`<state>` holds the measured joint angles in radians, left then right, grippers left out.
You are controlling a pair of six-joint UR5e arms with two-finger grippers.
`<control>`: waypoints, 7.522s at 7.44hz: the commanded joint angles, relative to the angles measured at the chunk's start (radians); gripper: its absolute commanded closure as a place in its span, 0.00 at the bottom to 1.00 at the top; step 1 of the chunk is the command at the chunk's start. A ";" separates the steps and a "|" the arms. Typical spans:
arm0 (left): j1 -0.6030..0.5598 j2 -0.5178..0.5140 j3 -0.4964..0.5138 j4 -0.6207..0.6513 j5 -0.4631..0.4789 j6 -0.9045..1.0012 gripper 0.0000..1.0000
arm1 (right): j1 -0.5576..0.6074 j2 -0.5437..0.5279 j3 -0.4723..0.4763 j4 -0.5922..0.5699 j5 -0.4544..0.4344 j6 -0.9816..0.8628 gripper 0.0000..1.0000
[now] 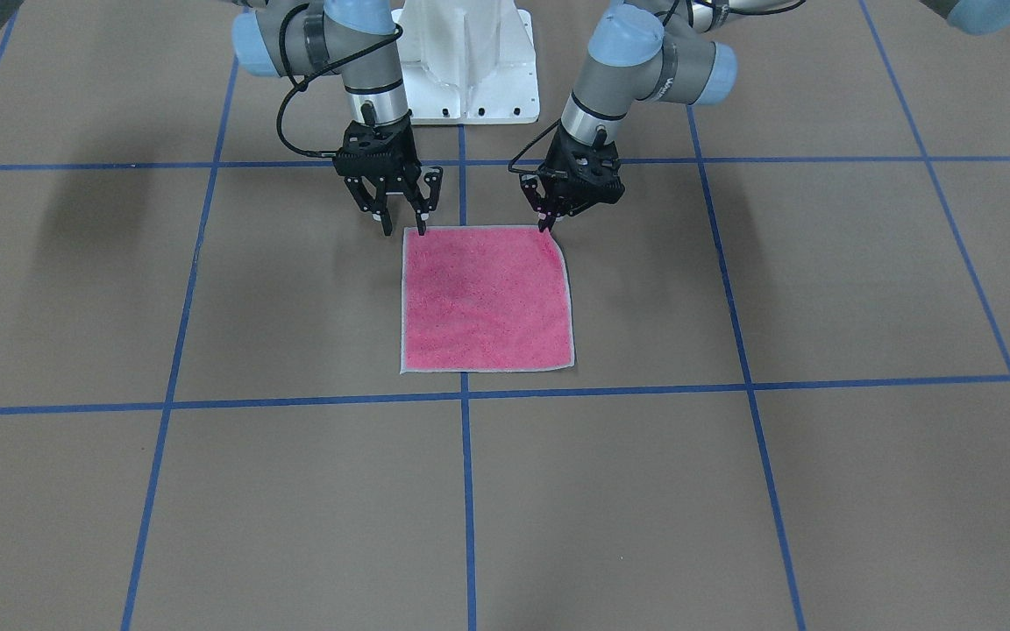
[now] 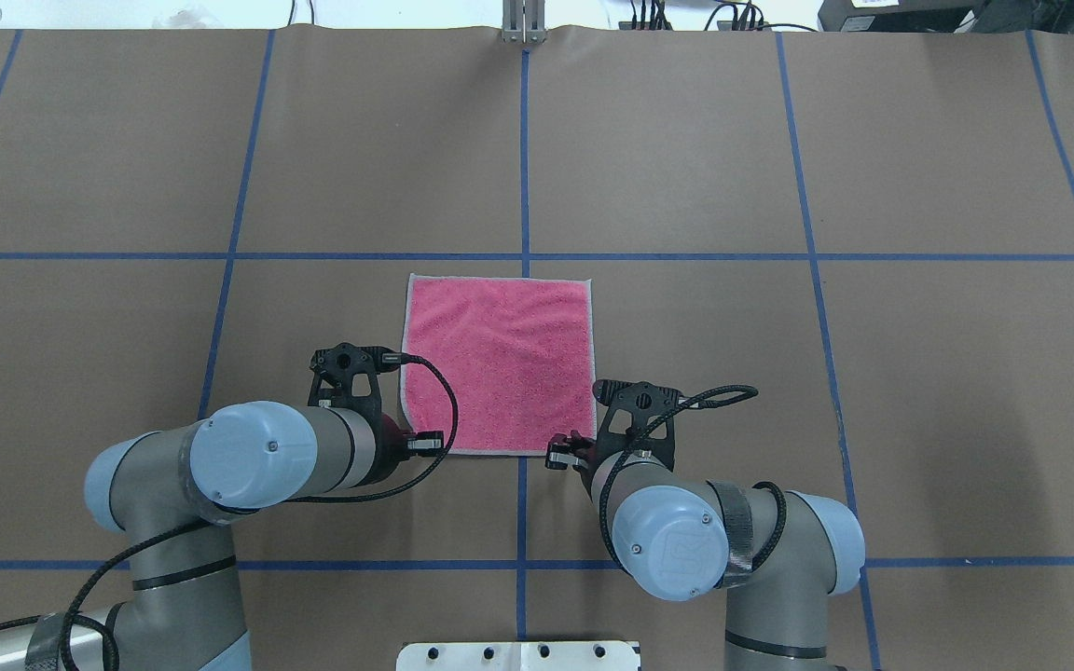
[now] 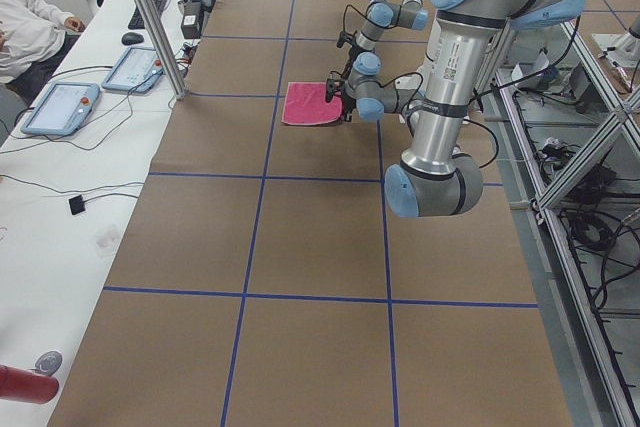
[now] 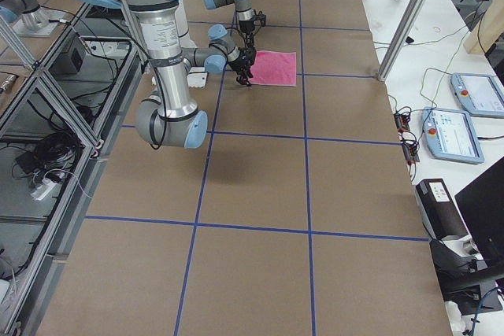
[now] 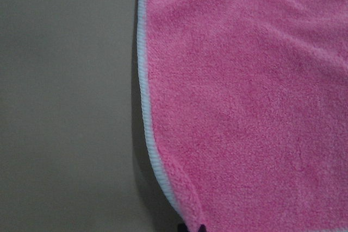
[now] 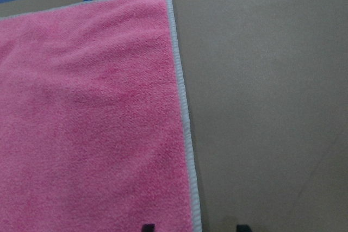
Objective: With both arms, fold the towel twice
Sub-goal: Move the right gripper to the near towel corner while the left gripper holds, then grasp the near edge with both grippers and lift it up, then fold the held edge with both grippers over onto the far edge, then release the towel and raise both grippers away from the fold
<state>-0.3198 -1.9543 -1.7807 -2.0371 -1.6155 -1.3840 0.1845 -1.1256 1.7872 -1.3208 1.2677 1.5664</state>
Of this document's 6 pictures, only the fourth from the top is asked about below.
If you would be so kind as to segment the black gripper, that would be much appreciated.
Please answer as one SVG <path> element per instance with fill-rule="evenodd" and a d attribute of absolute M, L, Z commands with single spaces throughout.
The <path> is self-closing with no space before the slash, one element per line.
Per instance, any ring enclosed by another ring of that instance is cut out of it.
<path fill-rule="evenodd" d="M 238 26 L 245 46 L 254 47 L 255 21 L 253 19 L 239 20 Z"/>
<path fill-rule="evenodd" d="M 238 48 L 238 57 L 230 61 L 230 67 L 237 74 L 237 83 L 250 87 L 252 78 L 251 67 L 255 63 L 257 51 L 255 48 Z"/>

